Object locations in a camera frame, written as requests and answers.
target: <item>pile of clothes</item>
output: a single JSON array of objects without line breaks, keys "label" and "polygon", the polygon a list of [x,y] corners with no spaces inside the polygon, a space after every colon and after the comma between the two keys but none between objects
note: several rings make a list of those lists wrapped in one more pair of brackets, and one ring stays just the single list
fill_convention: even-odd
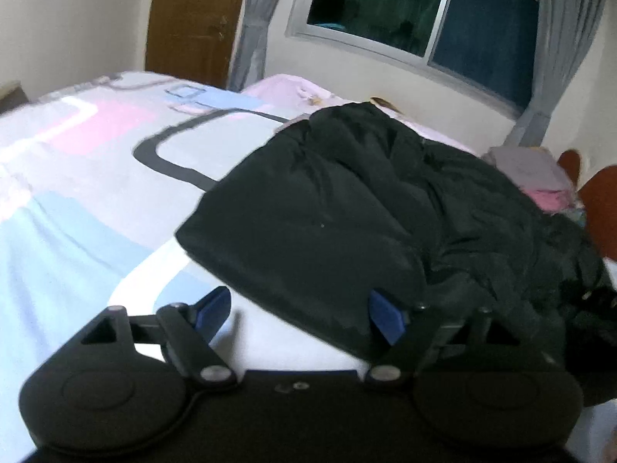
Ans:
[{"label": "pile of clothes", "polygon": [[482,157],[547,213],[562,213],[584,226],[584,208],[572,181],[543,148],[499,146]]},{"label": "pile of clothes", "polygon": [[609,379],[590,399],[617,394],[617,315],[586,296],[610,280],[585,231],[371,103],[324,108],[276,133],[176,237],[243,296],[369,362],[388,350],[368,315],[378,287],[454,320],[495,309],[581,382]]}]

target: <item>wooden chair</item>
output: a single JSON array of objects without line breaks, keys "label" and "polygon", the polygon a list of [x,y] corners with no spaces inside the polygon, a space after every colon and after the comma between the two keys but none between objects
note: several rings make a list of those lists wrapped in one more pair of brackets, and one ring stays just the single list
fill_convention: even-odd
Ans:
[{"label": "wooden chair", "polygon": [[557,160],[557,164],[566,171],[575,188],[578,187],[578,180],[581,175],[581,154],[574,149],[564,151]]},{"label": "wooden chair", "polygon": [[579,197],[585,205],[587,231],[600,254],[617,260],[617,165],[603,168],[588,180]]}]

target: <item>screw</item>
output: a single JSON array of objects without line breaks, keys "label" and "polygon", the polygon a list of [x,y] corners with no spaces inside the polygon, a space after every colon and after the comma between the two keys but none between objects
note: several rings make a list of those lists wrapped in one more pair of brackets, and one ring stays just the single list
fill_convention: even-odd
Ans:
[{"label": "screw", "polygon": [[368,372],[375,381],[390,382],[400,378],[400,369],[394,365],[376,365]]},{"label": "screw", "polygon": [[199,372],[199,375],[209,383],[222,383],[231,377],[232,372],[231,369],[224,365],[210,365],[209,367],[204,367]]},{"label": "screw", "polygon": [[278,393],[291,393],[294,388],[289,383],[279,383],[274,387],[274,391]]}]

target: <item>pink clothing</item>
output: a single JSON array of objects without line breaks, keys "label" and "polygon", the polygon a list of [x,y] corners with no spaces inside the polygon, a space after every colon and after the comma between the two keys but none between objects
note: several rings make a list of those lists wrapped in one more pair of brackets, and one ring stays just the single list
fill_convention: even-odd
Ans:
[{"label": "pink clothing", "polygon": [[525,188],[521,188],[521,191],[545,212],[560,212],[572,205],[572,193],[569,191]]},{"label": "pink clothing", "polygon": [[[292,108],[302,113],[314,113],[315,111],[326,108],[328,106],[340,106],[347,104],[350,101],[338,97],[326,89],[322,89],[319,85],[315,85],[309,80],[300,76],[292,76],[290,74],[276,74],[269,78],[265,78],[242,91],[243,94],[258,97],[263,101],[274,104],[282,108]],[[462,151],[476,155],[469,147],[461,144],[459,141],[443,135],[441,132],[424,127],[405,118],[405,116],[383,106],[377,106],[389,117],[392,117],[399,122],[404,123],[410,129],[414,130],[421,137],[426,139],[436,140],[453,146]]]}]

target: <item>curtain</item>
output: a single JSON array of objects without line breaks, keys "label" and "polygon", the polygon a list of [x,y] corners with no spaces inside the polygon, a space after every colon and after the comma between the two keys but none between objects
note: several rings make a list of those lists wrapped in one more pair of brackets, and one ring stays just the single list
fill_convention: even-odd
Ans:
[{"label": "curtain", "polygon": [[255,71],[254,81],[263,78],[268,25],[277,3],[278,0],[246,0],[242,33],[227,81],[229,90],[239,92],[244,89],[248,85],[247,79],[251,70]]},{"label": "curtain", "polygon": [[591,46],[604,0],[540,0],[529,106],[505,145],[539,146],[570,80]]}]

